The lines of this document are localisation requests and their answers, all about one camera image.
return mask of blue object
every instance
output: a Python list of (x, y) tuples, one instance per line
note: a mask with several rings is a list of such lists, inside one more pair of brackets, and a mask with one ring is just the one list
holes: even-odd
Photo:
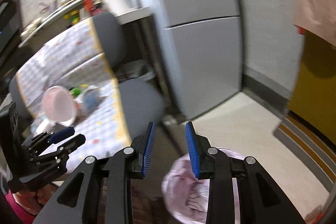
[(49, 143), (59, 143), (60, 141), (63, 141), (75, 134), (75, 129), (73, 127), (68, 127), (56, 134), (51, 135), (49, 139)]
[(194, 137), (195, 136), (193, 136), (193, 130), (190, 128), (189, 123), (187, 123), (185, 125), (185, 140), (188, 146), (192, 171), (195, 175), (195, 178), (198, 178), (200, 175), (200, 156), (197, 153)]
[(100, 104), (100, 92), (96, 88), (83, 93), (82, 111), (85, 116), (90, 115)]
[(149, 168), (150, 168), (153, 148), (154, 148), (154, 141), (155, 141), (155, 126), (154, 126), (154, 123), (152, 123), (151, 129), (149, 131), (146, 148), (142, 156), (143, 165), (142, 165), (141, 173), (143, 174), (144, 177), (146, 177), (149, 171)]

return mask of gray chair backrest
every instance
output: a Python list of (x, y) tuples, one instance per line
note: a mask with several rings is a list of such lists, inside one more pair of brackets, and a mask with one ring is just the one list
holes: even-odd
[(126, 56), (125, 39), (119, 22), (110, 12), (95, 15), (92, 20), (110, 67), (118, 67)]
[(32, 119), (32, 116), (28, 112), (28, 109), (26, 108), (25, 103), (22, 100), (15, 76), (10, 81), (8, 89), (12, 95), (13, 102), (16, 103), (16, 110), (18, 115), (21, 116), (23, 119)]

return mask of pink object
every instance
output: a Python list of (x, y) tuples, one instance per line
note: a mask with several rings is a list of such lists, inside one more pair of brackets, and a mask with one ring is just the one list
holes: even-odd
[(305, 30), (304, 28), (299, 27), (299, 26), (296, 26), (296, 29), (297, 29), (297, 33), (298, 33), (298, 34), (305, 35), (306, 30)]
[(46, 119), (36, 129), (36, 134), (49, 132), (59, 122), (65, 127), (73, 124), (77, 115), (76, 103), (69, 90), (60, 85), (48, 88), (42, 98), (42, 110)]
[[(222, 149), (230, 157), (245, 157), (229, 149)], [(177, 159), (162, 182), (162, 193), (167, 210), (183, 224), (206, 222), (209, 180), (198, 180), (191, 169), (189, 155)], [(235, 222), (240, 223), (239, 196), (236, 179), (232, 180), (235, 198)]]
[(13, 209), (14, 213), (18, 216), (18, 218), (23, 222), (23, 224), (32, 224), (35, 216), (26, 212), (19, 204), (16, 203), (13, 194), (9, 191), (8, 195), (6, 195), (6, 200), (9, 205)]

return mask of plastic container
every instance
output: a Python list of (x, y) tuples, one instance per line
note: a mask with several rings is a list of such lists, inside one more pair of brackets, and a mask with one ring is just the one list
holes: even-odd
[(77, 115), (73, 97), (60, 85), (53, 86), (44, 92), (42, 110), (47, 118), (36, 129), (37, 134), (49, 132), (56, 122), (69, 127), (74, 123)]
[(99, 106), (101, 102), (100, 89), (95, 85), (81, 85), (82, 92), (76, 97), (81, 115), (89, 116)]

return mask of metal screw head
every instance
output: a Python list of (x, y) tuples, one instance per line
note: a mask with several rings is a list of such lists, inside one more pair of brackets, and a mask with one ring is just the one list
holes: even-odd
[(92, 157), (92, 156), (88, 156), (88, 157), (86, 157), (86, 159), (85, 159), (85, 162), (86, 162), (87, 164), (91, 164), (91, 163), (93, 163), (94, 161), (95, 161), (95, 158)]
[(217, 154), (217, 152), (218, 152), (217, 148), (210, 147), (208, 149), (208, 153), (211, 154), (211, 155), (215, 155), (215, 154)]
[(134, 149), (131, 148), (131, 147), (126, 147), (126, 148), (124, 149), (124, 153), (127, 154), (127, 155), (128, 155), (128, 154), (132, 154), (133, 151), (134, 151)]
[(255, 158), (253, 158), (253, 157), (247, 157), (246, 158), (246, 162), (248, 164), (255, 164)]

